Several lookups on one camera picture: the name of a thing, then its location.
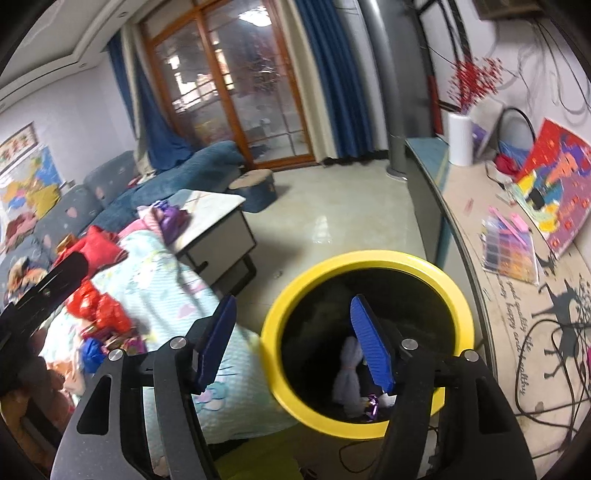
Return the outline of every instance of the pink marker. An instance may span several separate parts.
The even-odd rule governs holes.
[[[525,220],[523,220],[523,218],[521,218],[519,214],[512,213],[511,221],[513,222],[513,225],[515,225],[521,233],[527,233],[530,231],[530,227],[527,226],[527,223],[525,223]]]
[[[527,247],[527,243],[525,243],[525,240],[523,240],[521,238],[521,236],[519,235],[519,233],[517,232],[517,230],[515,230],[515,227],[513,225],[511,225],[510,222],[508,222],[505,217],[503,217],[500,213],[499,210],[497,210],[494,207],[488,207],[488,211],[491,212],[493,215],[496,215],[496,217],[503,223],[503,225],[505,225],[507,227],[507,229],[516,237],[517,240],[520,241],[520,243],[524,246]]]

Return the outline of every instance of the red plastic bag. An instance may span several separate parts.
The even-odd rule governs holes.
[[[66,309],[78,318],[93,322],[99,330],[127,333],[132,327],[121,304],[108,293],[101,294],[89,280],[72,294]]]
[[[132,326],[121,304],[107,293],[100,297],[95,319],[98,328],[108,328],[118,333],[127,333]]]
[[[94,322],[99,300],[100,292],[87,280],[72,294],[72,299],[66,305],[66,309],[68,313],[78,318]]]

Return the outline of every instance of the gray sofa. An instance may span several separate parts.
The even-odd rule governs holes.
[[[244,158],[232,141],[199,150],[185,163],[156,175],[142,185],[128,188],[137,176],[133,152],[127,151],[89,173],[37,222],[33,234],[9,252],[0,264],[0,309],[8,271],[21,257],[44,268],[56,259],[56,246],[68,234],[80,236],[89,225],[119,232],[138,218],[137,207],[150,205],[180,189],[225,192],[237,179]]]

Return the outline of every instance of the round stool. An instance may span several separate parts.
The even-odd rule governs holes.
[[[273,172],[271,170],[246,172],[230,184],[228,193],[235,193],[246,199],[241,206],[244,212],[258,213],[277,200]]]

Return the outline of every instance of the white vase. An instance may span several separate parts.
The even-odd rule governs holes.
[[[448,119],[449,161],[458,167],[469,167],[474,161],[472,120],[459,113],[450,113]]]

